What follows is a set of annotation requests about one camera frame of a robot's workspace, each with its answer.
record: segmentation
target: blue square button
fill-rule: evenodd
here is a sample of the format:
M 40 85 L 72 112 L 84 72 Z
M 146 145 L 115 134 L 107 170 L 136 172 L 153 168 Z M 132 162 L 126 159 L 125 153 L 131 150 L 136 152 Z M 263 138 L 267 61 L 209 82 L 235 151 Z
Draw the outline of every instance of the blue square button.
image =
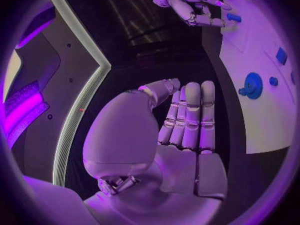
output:
M 277 60 L 282 64 L 285 65 L 288 55 L 286 53 L 286 51 L 284 51 L 281 47 L 279 48 L 277 55 L 276 55 Z

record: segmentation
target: led strip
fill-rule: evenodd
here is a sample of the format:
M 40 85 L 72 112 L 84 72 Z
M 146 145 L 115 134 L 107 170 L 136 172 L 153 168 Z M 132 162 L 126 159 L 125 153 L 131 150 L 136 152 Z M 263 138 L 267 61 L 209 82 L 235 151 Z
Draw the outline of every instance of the led strip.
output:
M 84 114 L 79 108 L 85 110 L 88 107 L 95 92 L 107 76 L 108 72 L 111 70 L 111 64 L 85 30 L 68 2 L 66 0 L 52 0 L 52 2 L 74 35 L 99 64 L 99 68 L 97 68 L 93 75 L 89 78 L 71 107 L 63 124 L 56 146 L 52 183 L 64 187 L 70 148 Z

